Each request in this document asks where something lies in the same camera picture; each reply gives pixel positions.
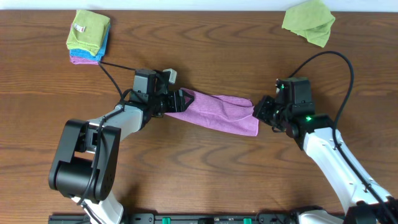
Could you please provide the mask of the folded purple cloth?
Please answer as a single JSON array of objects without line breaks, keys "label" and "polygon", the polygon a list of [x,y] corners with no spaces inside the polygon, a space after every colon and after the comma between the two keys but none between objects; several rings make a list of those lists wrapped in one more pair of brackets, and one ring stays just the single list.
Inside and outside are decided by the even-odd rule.
[{"label": "folded purple cloth", "polygon": [[91,58],[70,56],[70,62],[75,65],[97,65],[99,62],[97,60],[93,60]]}]

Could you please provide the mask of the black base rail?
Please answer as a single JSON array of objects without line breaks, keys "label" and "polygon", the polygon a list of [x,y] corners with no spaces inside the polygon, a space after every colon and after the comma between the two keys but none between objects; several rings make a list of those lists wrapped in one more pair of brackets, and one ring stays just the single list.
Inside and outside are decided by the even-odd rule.
[{"label": "black base rail", "polygon": [[262,213],[249,215],[154,215],[135,213],[121,219],[122,224],[275,224],[275,223],[327,223],[322,218],[325,212],[320,210],[319,217],[309,214],[300,219],[298,215]]}]

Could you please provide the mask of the crumpled green cloth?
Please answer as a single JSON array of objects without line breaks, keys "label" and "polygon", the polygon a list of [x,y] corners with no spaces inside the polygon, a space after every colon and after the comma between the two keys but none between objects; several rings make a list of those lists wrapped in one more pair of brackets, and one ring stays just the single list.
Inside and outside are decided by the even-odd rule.
[{"label": "crumpled green cloth", "polygon": [[321,0],[311,0],[285,12],[282,28],[324,48],[330,38],[335,17]]}]

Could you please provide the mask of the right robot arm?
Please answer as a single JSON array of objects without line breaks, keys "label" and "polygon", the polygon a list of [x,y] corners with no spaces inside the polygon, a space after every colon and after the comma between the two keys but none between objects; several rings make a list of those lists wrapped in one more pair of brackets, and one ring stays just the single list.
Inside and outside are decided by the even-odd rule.
[{"label": "right robot arm", "polygon": [[307,210],[297,214],[297,223],[397,223],[397,200],[364,170],[331,118],[315,114],[313,103],[295,105],[266,95],[253,116],[295,140],[321,169],[345,213],[338,218],[324,210]]}]

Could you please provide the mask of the folded green cloth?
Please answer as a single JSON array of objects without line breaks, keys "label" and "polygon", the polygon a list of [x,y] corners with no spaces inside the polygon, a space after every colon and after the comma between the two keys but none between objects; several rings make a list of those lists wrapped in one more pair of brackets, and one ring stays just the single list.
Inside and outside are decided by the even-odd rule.
[{"label": "folded green cloth", "polygon": [[95,12],[79,9],[71,24],[67,49],[81,49],[91,56],[97,55],[110,25],[110,18]]}]

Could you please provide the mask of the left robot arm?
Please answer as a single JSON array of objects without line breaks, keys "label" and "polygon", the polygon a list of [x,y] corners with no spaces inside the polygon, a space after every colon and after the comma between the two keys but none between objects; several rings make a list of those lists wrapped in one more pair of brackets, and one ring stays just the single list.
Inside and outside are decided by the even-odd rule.
[{"label": "left robot arm", "polygon": [[194,101],[184,90],[149,95],[127,89],[120,97],[100,118],[65,123],[49,172],[49,187],[84,209],[89,223],[127,220],[112,191],[121,141],[151,118],[184,112]]}]

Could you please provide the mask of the folded blue cloth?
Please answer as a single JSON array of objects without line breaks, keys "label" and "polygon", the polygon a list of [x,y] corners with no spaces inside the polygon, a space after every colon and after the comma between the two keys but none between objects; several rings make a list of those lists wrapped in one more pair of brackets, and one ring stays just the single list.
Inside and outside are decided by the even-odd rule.
[{"label": "folded blue cloth", "polygon": [[104,55],[106,53],[106,46],[107,46],[107,42],[108,42],[108,35],[109,35],[110,27],[111,26],[109,26],[107,28],[107,31],[106,31],[104,39],[103,39],[103,43],[102,43],[101,47],[99,48],[99,51],[97,52],[96,55],[92,56],[92,54],[90,54],[89,51],[87,51],[87,50],[72,49],[72,50],[70,50],[69,56],[91,58],[91,59],[97,60],[99,62],[104,57]]}]

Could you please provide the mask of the purple microfiber cloth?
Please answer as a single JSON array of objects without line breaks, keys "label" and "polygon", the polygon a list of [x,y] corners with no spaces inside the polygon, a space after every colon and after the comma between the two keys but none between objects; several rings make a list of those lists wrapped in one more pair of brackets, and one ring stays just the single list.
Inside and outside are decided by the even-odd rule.
[{"label": "purple microfiber cloth", "polygon": [[259,120],[252,114],[251,100],[228,95],[206,95],[185,89],[194,96],[193,103],[184,112],[168,116],[205,128],[242,136],[257,136]]}]

